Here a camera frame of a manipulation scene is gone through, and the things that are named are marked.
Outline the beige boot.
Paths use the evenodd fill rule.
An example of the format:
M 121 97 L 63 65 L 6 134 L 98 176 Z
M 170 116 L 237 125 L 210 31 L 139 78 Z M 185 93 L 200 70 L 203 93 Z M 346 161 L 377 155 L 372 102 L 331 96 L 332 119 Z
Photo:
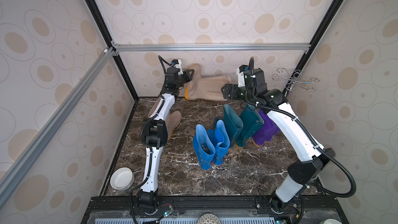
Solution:
M 152 107 L 151 111 L 148 114 L 148 117 L 151 117 L 155 110 L 157 109 L 158 105 L 161 104 L 161 98 L 159 97 L 157 101 L 155 102 L 154 106 Z M 166 128 L 167 128 L 167 133 L 168 133 L 168 140 L 170 140 L 174 129 L 179 125 L 181 122 L 181 112 L 180 111 L 174 111 L 172 113 L 169 113 L 165 120 Z
M 190 69 L 194 70 L 192 80 L 188 82 L 184 97 L 187 100 L 211 100 L 211 101 L 226 101 L 221 92 L 225 84 L 231 83 L 229 75 L 222 75 L 216 77 L 201 76 L 201 66 L 199 64 L 192 64 Z

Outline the teal boot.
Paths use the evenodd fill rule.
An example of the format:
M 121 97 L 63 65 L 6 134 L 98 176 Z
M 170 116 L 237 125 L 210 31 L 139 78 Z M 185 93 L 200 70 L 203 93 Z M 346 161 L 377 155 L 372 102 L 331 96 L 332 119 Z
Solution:
M 243 148 L 246 142 L 264 125 L 264 120 L 256 107 L 250 104 L 246 105 L 240 114 L 240 119 L 243 122 L 243 128 L 236 139 L 236 145 Z
M 230 148 L 232 148 L 243 129 L 243 121 L 229 104 L 225 104 L 223 106 L 223 116 L 215 118 L 214 126 L 216 126 L 218 120 L 222 120 L 224 122 L 230 139 Z

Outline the purple boot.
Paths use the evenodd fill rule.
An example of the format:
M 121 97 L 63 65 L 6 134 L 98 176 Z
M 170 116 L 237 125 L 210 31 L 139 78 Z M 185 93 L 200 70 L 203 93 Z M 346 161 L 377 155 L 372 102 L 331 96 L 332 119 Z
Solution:
M 266 143 L 266 141 L 265 141 L 266 126 L 267 126 L 267 123 L 271 121 L 271 119 L 268 117 L 267 114 L 263 113 L 262 110 L 259 110 L 259 114 L 264 120 L 264 125 L 252 136 L 252 140 L 256 146 L 260 147 Z
M 268 122 L 266 126 L 265 141 L 270 142 L 272 140 L 272 137 L 276 135 L 279 131 L 279 127 L 273 121 Z

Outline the blue boot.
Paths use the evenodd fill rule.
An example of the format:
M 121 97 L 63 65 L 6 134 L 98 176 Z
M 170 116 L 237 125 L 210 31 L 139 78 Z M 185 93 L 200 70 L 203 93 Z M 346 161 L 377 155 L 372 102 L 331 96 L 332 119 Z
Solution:
M 221 166 L 223 163 L 223 158 L 228 153 L 228 150 L 230 148 L 230 139 L 224 122 L 221 119 L 218 120 L 216 122 L 215 129 L 208 130 L 207 134 L 215 148 L 213 163 L 215 166 Z
M 209 170 L 216 151 L 205 127 L 201 124 L 198 124 L 195 128 L 193 148 L 198 157 L 201 169 L 204 171 Z

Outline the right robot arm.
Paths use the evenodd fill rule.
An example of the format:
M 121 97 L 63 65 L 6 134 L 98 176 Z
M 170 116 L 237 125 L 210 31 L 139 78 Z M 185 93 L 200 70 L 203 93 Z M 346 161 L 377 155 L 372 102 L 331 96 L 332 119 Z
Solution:
M 297 161 L 288 167 L 288 175 L 272 193 L 271 209 L 282 213 L 294 197 L 298 197 L 312 179 L 326 166 L 329 158 L 322 154 L 323 145 L 311 134 L 306 134 L 288 100 L 278 89 L 267 88 L 264 72 L 253 65 L 237 69 L 238 83 L 226 84 L 223 97 L 243 100 L 263 110 L 288 139 L 297 155 Z

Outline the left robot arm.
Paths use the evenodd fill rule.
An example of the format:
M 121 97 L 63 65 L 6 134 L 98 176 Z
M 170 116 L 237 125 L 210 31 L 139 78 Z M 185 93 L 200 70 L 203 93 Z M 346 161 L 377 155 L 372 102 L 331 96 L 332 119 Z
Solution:
M 146 164 L 144 179 L 136 188 L 136 207 L 148 214 L 158 209 L 158 171 L 161 154 L 169 139 L 166 118 L 175 104 L 180 89 L 190 82 L 194 75 L 193 69 L 183 70 L 181 60 L 174 59 L 167 62 L 158 56 L 164 71 L 164 83 L 153 112 L 143 125 L 140 139 L 146 147 Z

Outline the white round bowl left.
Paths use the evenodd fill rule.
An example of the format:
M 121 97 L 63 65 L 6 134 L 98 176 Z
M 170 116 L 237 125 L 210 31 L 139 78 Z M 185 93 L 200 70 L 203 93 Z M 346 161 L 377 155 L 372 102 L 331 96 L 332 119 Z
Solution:
M 120 168 L 116 170 L 110 179 L 110 185 L 115 190 L 124 191 L 129 189 L 135 181 L 135 176 L 131 169 Z

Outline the horizontal aluminium rail back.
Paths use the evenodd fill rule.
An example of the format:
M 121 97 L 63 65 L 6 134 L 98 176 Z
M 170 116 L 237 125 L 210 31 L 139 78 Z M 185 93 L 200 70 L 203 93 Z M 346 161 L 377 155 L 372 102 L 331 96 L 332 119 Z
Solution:
M 162 45 L 122 45 L 116 44 L 118 52 L 155 51 L 264 51 L 264 50 L 309 50 L 310 43 L 270 43 L 270 44 L 162 44 Z

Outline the diagonal aluminium rail left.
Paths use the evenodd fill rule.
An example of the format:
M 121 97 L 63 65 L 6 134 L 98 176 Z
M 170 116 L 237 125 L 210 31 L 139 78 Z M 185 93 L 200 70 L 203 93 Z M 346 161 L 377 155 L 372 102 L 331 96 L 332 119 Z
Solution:
M 114 47 L 108 47 L 102 55 L 90 67 L 85 76 L 79 81 L 75 88 L 70 92 L 61 106 L 54 112 L 51 118 L 38 132 L 33 141 L 23 151 L 17 161 L 1 181 L 1 207 L 9 200 L 13 192 L 24 179 L 28 171 L 52 140 L 60 126 L 69 116 L 72 110 L 80 101 L 81 97 L 91 86 L 106 62 L 115 54 Z

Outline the black base frame front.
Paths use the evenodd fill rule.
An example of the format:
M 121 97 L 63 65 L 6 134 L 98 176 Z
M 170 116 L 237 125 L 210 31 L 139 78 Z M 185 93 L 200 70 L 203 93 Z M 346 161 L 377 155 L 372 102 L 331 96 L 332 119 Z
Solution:
M 327 219 L 348 223 L 337 198 L 302 196 L 281 214 L 266 205 L 264 196 L 161 197 L 158 211 L 131 214 L 130 197 L 94 197 L 83 216 L 83 224 L 142 224 L 157 219 L 163 224 L 194 224 L 204 214 L 214 214 L 223 224 L 319 224 Z

